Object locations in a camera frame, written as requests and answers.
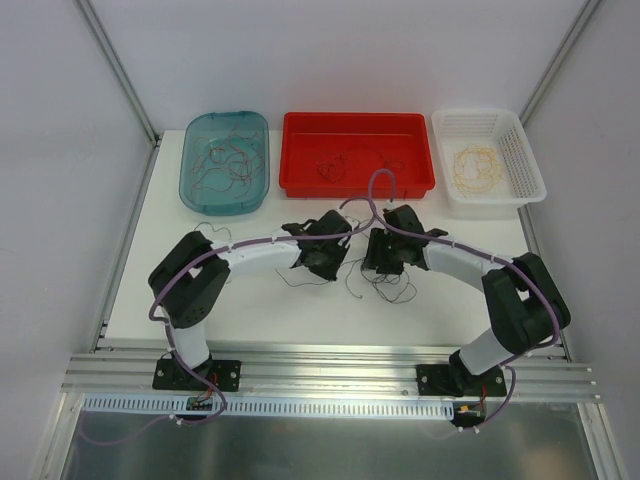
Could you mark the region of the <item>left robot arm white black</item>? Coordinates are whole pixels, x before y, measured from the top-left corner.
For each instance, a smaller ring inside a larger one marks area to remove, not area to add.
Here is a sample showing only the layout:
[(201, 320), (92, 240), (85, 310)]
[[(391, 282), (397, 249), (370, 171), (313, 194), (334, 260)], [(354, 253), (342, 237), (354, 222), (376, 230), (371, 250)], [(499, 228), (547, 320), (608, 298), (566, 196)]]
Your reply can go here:
[(200, 231), (186, 234), (148, 278), (154, 297), (149, 318), (164, 324), (169, 342), (169, 353), (156, 364), (152, 388), (236, 392), (242, 363), (215, 359), (205, 338), (205, 320), (227, 282), (299, 267), (334, 281), (352, 235), (353, 227), (336, 210), (286, 223), (262, 239), (216, 244)]

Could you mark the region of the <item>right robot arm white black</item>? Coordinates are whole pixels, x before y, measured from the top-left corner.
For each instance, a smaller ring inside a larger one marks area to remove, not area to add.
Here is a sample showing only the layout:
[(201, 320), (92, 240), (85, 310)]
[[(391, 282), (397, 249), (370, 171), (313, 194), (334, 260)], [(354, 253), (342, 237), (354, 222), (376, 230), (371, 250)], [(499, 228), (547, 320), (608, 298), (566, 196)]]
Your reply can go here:
[(545, 263), (527, 252), (503, 258), (461, 244), (441, 229), (425, 230), (408, 205), (387, 210), (369, 234), (365, 271), (400, 275), (414, 266), (452, 277), (484, 296), (490, 326), (445, 364), (417, 366), (422, 396), (502, 396), (504, 369), (557, 342), (571, 313)]

